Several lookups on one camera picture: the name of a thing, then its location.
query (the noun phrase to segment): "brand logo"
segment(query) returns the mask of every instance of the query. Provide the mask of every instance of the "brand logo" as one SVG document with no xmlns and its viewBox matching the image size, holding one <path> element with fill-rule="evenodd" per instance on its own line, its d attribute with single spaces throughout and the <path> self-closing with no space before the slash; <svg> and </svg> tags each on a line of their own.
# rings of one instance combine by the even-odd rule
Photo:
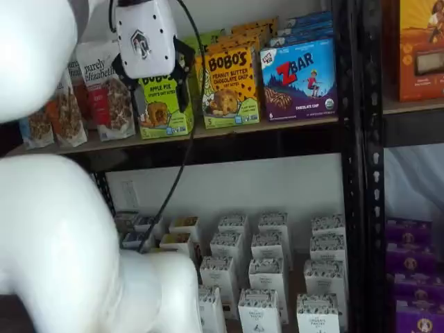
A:
<svg viewBox="0 0 444 333">
<path fill-rule="evenodd" d="M 141 56 L 142 60 L 145 60 L 148 56 L 149 47 L 148 40 L 146 39 L 143 32 L 136 30 L 131 36 L 131 46 L 133 47 L 134 53 Z"/>
<path fill-rule="evenodd" d="M 422 318 L 418 321 L 418 329 L 421 333 L 429 333 L 433 329 L 433 324 L 429 319 Z"/>
</svg>

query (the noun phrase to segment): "orange box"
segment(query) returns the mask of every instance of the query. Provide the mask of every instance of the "orange box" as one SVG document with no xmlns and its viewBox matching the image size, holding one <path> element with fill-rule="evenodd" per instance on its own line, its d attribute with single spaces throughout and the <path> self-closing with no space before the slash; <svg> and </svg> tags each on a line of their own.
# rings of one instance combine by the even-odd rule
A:
<svg viewBox="0 0 444 333">
<path fill-rule="evenodd" d="M 444 96 L 444 1 L 400 0 L 399 19 L 400 100 Z"/>
<path fill-rule="evenodd" d="M 268 26 L 270 28 L 271 36 L 274 37 L 278 33 L 279 17 L 274 17 L 272 19 L 261 19 L 259 21 L 233 26 L 231 28 L 231 33 L 243 32 L 244 30 L 258 28 L 260 26 Z"/>
</svg>

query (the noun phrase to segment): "purple snack box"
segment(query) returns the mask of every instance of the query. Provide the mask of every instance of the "purple snack box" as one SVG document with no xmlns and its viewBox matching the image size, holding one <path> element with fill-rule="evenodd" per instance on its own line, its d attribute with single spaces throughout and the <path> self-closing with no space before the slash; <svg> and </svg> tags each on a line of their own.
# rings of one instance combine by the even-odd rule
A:
<svg viewBox="0 0 444 333">
<path fill-rule="evenodd" d="M 433 246 L 419 244 L 388 243 L 386 251 L 386 271 L 397 273 L 435 273 L 436 256 Z"/>
<path fill-rule="evenodd" d="M 444 277 L 422 273 L 396 273 L 395 296 L 444 302 Z"/>
<path fill-rule="evenodd" d="M 444 304 L 397 298 L 396 333 L 444 332 Z"/>
<path fill-rule="evenodd" d="M 432 243 L 432 222 L 389 217 L 386 222 L 386 240 L 395 243 Z"/>
</svg>

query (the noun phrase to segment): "white carton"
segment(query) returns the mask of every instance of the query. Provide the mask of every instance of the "white carton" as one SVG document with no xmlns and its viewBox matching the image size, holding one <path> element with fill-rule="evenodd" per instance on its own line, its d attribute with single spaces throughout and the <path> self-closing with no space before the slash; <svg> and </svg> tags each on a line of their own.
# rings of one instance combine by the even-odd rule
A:
<svg viewBox="0 0 444 333">
<path fill-rule="evenodd" d="M 248 217 L 242 214 L 222 216 L 218 224 L 219 232 L 238 232 L 244 237 L 246 261 L 251 259 L 251 238 L 253 236 L 248 224 Z"/>
<path fill-rule="evenodd" d="M 282 234 L 286 261 L 293 270 L 293 242 L 287 225 L 287 213 L 266 213 L 259 218 L 259 231 L 276 231 Z"/>
<path fill-rule="evenodd" d="M 301 333 L 339 333 L 336 296 L 299 294 L 296 316 Z"/>
<path fill-rule="evenodd" d="M 251 253 L 253 254 L 253 259 L 282 258 L 285 266 L 288 267 L 280 232 L 265 231 L 255 234 L 251 243 Z"/>
<path fill-rule="evenodd" d="M 336 294 L 339 325 L 343 332 L 348 331 L 348 306 L 345 293 L 343 262 L 336 260 L 307 260 L 304 265 L 307 293 Z"/>
<path fill-rule="evenodd" d="M 316 234 L 310 239 L 312 260 L 339 260 L 344 262 L 345 294 L 348 295 L 347 248 L 343 234 Z"/>
<path fill-rule="evenodd" d="M 275 290 L 242 289 L 239 315 L 244 333 L 281 333 Z"/>
<path fill-rule="evenodd" d="M 199 314 L 203 333 L 227 332 L 218 287 L 199 286 Z"/>
<path fill-rule="evenodd" d="M 200 266 L 202 283 L 207 287 L 219 287 L 223 314 L 227 319 L 238 319 L 237 288 L 234 260 L 232 257 L 204 257 Z"/>
<path fill-rule="evenodd" d="M 248 283 L 248 262 L 245 259 L 244 237 L 238 232 L 216 232 L 210 242 L 213 257 L 232 257 L 240 287 Z"/>
<path fill-rule="evenodd" d="M 196 263 L 193 243 L 191 242 L 189 234 L 164 234 L 159 247 L 176 249 L 178 252 L 186 254 L 194 263 Z"/>
<path fill-rule="evenodd" d="M 248 271 L 252 289 L 273 289 L 277 291 L 280 322 L 289 323 L 289 288 L 287 270 L 282 259 L 253 259 Z"/>
<path fill-rule="evenodd" d="M 315 234 L 343 234 L 345 236 L 345 219 L 342 214 L 315 217 L 311 220 L 311 232 Z"/>
<path fill-rule="evenodd" d="M 200 262 L 202 256 L 206 254 L 207 249 L 203 246 L 202 231 L 197 216 L 181 217 L 173 220 L 169 226 L 169 232 L 186 232 L 190 234 L 194 246 L 194 256 L 197 262 Z"/>
</svg>

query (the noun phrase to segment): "snack bag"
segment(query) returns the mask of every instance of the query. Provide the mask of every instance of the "snack bag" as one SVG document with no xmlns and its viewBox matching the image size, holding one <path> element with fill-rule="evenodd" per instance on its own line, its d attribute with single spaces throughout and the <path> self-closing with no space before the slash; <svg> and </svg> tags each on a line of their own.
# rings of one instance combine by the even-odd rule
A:
<svg viewBox="0 0 444 333">
<path fill-rule="evenodd" d="M 51 122 L 43 109 L 20 119 L 19 128 L 26 149 L 42 148 L 54 143 Z"/>
<path fill-rule="evenodd" d="M 112 68 L 118 54 L 116 40 L 77 46 L 77 61 L 101 141 L 123 139 L 135 134 L 130 92 Z"/>
<path fill-rule="evenodd" d="M 44 109 L 61 147 L 76 147 L 87 141 L 68 69 L 63 72 L 54 97 Z"/>
<path fill-rule="evenodd" d="M 77 99 L 78 107 L 80 108 L 80 113 L 85 121 L 85 125 L 90 130 L 95 130 L 96 126 L 92 119 L 91 108 L 88 104 L 88 90 L 86 89 L 85 81 L 83 80 L 82 71 L 78 65 L 77 59 L 73 57 L 70 62 L 68 62 L 69 75 L 71 76 L 71 83 L 74 91 L 74 95 Z"/>
</svg>

